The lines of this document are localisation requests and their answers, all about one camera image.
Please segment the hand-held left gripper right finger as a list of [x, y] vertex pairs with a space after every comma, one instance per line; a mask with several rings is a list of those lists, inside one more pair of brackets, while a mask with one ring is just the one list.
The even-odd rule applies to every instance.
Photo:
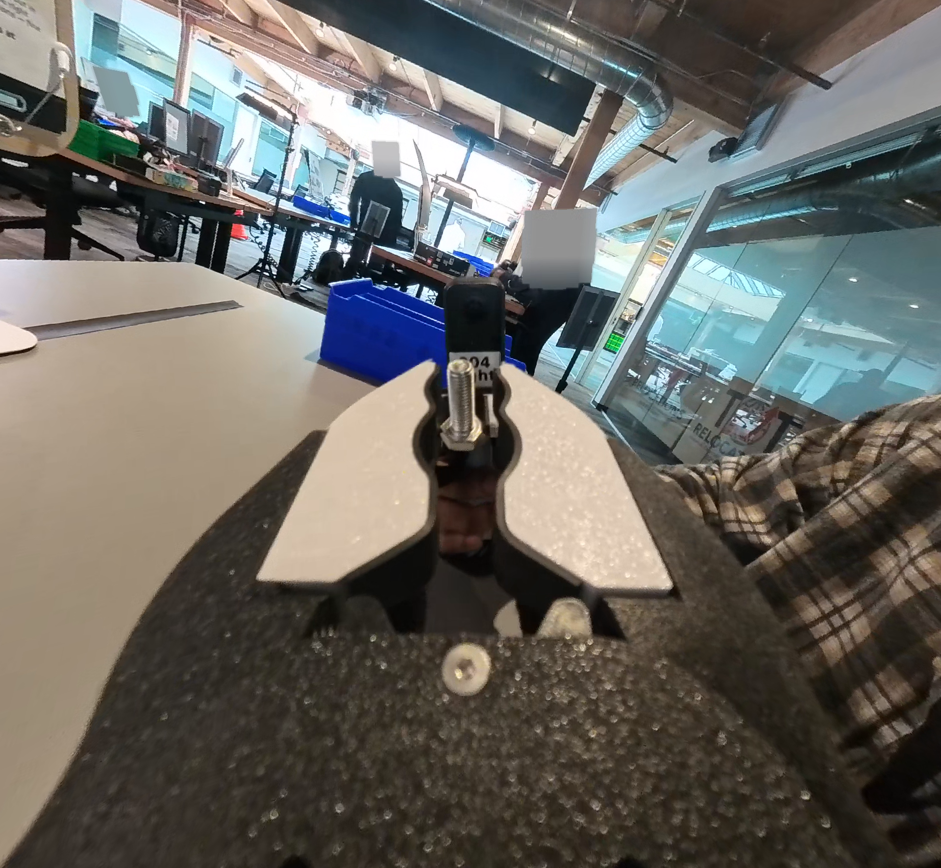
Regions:
[[674, 583], [603, 432], [516, 368], [502, 375], [512, 455], [500, 534], [526, 565], [599, 596], [667, 596]]

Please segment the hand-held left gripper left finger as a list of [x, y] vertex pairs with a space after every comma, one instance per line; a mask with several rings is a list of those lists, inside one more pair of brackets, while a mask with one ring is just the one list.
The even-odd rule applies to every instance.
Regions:
[[256, 579], [351, 589], [433, 538], [436, 491], [420, 447], [436, 414], [431, 360], [373, 389], [328, 427]]

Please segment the silver hex bolt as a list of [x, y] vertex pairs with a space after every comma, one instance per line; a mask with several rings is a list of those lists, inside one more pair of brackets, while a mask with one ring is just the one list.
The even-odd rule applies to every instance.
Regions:
[[448, 415], [440, 435], [445, 448], [453, 452], [472, 452], [483, 435], [483, 425], [476, 410], [476, 369], [466, 357], [449, 361], [446, 368]]

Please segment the person's right hand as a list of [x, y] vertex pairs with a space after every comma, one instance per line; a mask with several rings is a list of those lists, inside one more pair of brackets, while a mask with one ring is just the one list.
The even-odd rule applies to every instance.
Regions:
[[478, 556], [496, 526], [498, 478], [491, 472], [464, 474], [442, 485], [437, 525], [441, 556], [460, 560]]

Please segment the black electronic device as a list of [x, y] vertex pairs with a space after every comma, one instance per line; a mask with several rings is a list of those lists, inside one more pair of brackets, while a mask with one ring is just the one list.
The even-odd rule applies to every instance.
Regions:
[[413, 252], [413, 259], [416, 263], [423, 264], [441, 274], [453, 277], [474, 275], [475, 269], [466, 259], [427, 244], [418, 245]]

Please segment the wooden work table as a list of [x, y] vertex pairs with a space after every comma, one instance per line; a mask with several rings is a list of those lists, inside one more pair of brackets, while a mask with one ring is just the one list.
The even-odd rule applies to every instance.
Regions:
[[378, 285], [395, 288], [430, 306], [443, 303], [443, 291], [459, 279], [489, 278], [494, 265], [473, 255], [456, 254], [472, 265], [474, 275], [453, 277], [416, 263], [413, 252], [375, 245], [371, 248], [369, 267]]

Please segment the blue plastic bin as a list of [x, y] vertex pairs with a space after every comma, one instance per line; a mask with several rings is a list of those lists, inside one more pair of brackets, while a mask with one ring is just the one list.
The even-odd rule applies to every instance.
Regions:
[[[439, 367], [440, 384], [445, 386], [444, 292], [442, 305], [433, 307], [370, 279], [333, 284], [327, 298], [321, 361], [376, 384], [431, 361]], [[512, 338], [507, 330], [506, 336], [503, 364], [526, 371], [510, 355]]]

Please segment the black tablet stand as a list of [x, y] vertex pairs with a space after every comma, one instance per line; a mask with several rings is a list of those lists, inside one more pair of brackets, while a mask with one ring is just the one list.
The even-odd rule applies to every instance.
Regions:
[[568, 386], [572, 370], [583, 352], [594, 349], [604, 324], [611, 316], [618, 294], [607, 289], [582, 285], [570, 317], [558, 336], [559, 348], [571, 352], [569, 362], [555, 386], [563, 393]]

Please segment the black tripod stand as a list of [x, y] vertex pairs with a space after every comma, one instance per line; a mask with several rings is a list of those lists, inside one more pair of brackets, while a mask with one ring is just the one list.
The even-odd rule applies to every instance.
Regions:
[[[268, 233], [263, 247], [263, 254], [256, 264], [248, 271], [238, 275], [237, 279], [245, 279], [252, 274], [257, 275], [256, 287], [260, 289], [265, 280], [270, 281], [275, 291], [285, 298], [283, 287], [295, 283], [296, 268], [302, 238], [305, 228], [297, 216], [288, 214], [284, 195], [289, 161], [295, 146], [295, 134], [298, 124], [297, 103], [279, 94], [275, 86], [249, 87], [238, 96], [239, 102], [259, 112], [260, 116], [278, 126], [286, 127], [288, 132], [287, 145], [284, 150], [281, 169], [277, 177], [274, 192], [274, 207], [270, 214], [265, 216], [268, 224]], [[280, 255], [275, 260], [272, 256], [272, 246], [276, 228], [284, 231]]]

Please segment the black hanging panel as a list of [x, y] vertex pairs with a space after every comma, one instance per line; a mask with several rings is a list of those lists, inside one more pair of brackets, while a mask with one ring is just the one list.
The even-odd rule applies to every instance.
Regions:
[[506, 43], [485, 36], [482, 46], [414, 61], [317, 19], [309, 25], [331, 57], [343, 55], [366, 81], [441, 116], [461, 113], [488, 123], [500, 141], [513, 134], [539, 145], [558, 145], [586, 122], [595, 85]]

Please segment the black mesh bin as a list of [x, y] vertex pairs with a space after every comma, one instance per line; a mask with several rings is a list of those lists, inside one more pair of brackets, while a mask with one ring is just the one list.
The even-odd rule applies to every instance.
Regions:
[[180, 262], [188, 227], [188, 216], [141, 212], [135, 235], [137, 246], [155, 261]]

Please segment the black computer monitor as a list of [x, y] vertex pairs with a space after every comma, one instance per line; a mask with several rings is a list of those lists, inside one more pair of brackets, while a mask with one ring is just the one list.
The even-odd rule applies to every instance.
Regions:
[[189, 154], [196, 169], [215, 168], [224, 127], [199, 111], [190, 114]]
[[169, 152], [186, 156], [190, 152], [191, 114], [181, 104], [165, 99], [163, 101], [163, 138], [162, 142]]

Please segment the black office chair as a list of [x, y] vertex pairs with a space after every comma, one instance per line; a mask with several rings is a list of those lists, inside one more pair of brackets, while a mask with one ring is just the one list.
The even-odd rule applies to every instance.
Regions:
[[2, 258], [66, 262], [75, 249], [82, 260], [124, 263], [123, 251], [83, 227], [83, 213], [120, 210], [118, 193], [76, 175], [70, 183], [39, 169], [2, 168]]

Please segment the green plastic crate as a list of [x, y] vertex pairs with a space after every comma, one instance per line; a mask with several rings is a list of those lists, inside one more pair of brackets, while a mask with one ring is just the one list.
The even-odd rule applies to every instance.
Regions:
[[90, 121], [79, 121], [68, 149], [88, 159], [111, 164], [116, 155], [137, 158], [139, 143], [116, 128]]

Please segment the wooden desk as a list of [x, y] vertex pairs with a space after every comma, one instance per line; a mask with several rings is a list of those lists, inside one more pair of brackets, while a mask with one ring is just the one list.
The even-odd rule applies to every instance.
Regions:
[[44, 170], [65, 183], [70, 183], [72, 175], [99, 181], [116, 191], [123, 205], [135, 207], [138, 218], [141, 212], [147, 211], [196, 218], [201, 221], [196, 263], [217, 273], [223, 273], [226, 268], [231, 225], [248, 225], [254, 218], [271, 213], [264, 203], [176, 188], [88, 159], [68, 149], [44, 157], [3, 149], [2, 168], [5, 167]]

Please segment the silver ventilation duct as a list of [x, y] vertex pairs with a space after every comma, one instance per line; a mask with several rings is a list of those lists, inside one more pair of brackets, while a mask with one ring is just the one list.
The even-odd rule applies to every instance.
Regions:
[[634, 108], [633, 119], [615, 137], [616, 150], [624, 155], [652, 138], [673, 114], [673, 95], [651, 61], [538, 0], [421, 1], [617, 93]]

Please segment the grey wall box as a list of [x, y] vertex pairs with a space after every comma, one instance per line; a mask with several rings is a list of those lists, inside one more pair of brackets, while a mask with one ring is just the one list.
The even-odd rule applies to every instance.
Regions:
[[782, 99], [769, 104], [748, 121], [738, 138], [732, 158], [759, 152], [765, 146], [785, 103]]

